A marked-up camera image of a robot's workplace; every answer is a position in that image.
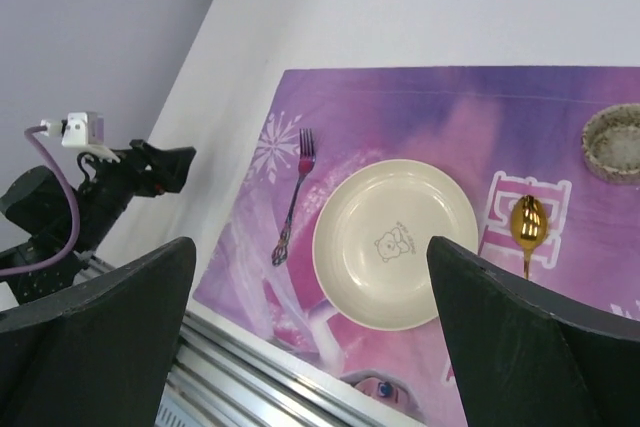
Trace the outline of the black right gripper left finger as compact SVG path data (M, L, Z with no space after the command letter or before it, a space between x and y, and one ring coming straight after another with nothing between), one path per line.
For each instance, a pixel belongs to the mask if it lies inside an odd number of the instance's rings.
M2 312L2 425L154 425L195 264L181 237Z

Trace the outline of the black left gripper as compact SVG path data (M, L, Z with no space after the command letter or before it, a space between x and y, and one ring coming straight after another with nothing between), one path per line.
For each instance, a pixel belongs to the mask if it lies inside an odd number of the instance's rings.
M62 250L71 232L71 213L54 173L37 166L22 174L1 196L1 214L30 234L28 241L1 253L1 280L19 304L26 304L71 286L90 267L94 253L133 197L153 198L179 193L196 155L193 147L162 150L133 140L118 150L119 162L80 153L76 162L83 182L72 190L80 214L80 232L73 251L59 263L34 272L9 276L13 267L44 261Z

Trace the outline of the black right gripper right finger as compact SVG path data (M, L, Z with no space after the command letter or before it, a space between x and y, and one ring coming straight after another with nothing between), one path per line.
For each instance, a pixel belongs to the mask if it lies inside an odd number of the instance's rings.
M638 425L638 322L442 236L430 240L426 259L469 425Z

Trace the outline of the gold spoon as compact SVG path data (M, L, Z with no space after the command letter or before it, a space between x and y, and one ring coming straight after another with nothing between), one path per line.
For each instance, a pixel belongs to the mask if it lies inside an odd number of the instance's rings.
M533 252L544 243L548 234L548 216L543 204L532 195L521 197L510 216L510 232L523 252L523 276L530 275Z

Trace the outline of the cream round plate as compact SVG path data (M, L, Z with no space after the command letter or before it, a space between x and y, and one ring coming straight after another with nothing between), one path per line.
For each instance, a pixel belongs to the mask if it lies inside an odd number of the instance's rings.
M354 323L402 331L438 316L427 249L443 236L469 250L479 242L470 200L445 172L392 159L345 179L320 211L312 241L318 284Z

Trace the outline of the purple Elsa placemat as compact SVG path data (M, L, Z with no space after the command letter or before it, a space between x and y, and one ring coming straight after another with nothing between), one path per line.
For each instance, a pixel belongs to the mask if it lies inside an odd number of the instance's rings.
M392 158L429 163L468 196L481 255L518 273L522 253L508 218L519 197L534 195L551 225L534 253L532 280L635 319L639 190L595 177L585 165L581 135L596 112L638 99L635 68L287 71L194 300L419 421L462 426L438 322L378 332L354 324L326 300L312 265L322 206L364 166ZM299 191L288 258L274 267L303 128L313 131L316 164Z

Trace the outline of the small metal cup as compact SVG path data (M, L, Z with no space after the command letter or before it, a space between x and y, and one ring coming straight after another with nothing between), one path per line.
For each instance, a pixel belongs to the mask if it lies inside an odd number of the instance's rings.
M581 135L584 162L597 178L618 185L639 183L639 104L609 106L594 114Z

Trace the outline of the silver purple fork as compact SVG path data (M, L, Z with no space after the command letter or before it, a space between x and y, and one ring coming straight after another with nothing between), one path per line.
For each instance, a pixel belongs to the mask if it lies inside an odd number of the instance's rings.
M298 179L289 204L284 225L280 231L277 245L271 254L271 263L274 267L282 265L288 258L288 246L291 238L294 210L299 191L306 177L313 171L315 164L316 149L313 131L310 128L303 128L299 132Z

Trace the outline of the aluminium mounting rail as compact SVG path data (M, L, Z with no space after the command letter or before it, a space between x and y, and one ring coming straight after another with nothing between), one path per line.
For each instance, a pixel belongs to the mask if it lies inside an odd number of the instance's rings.
M381 424L190 312L166 386L191 400L212 426Z

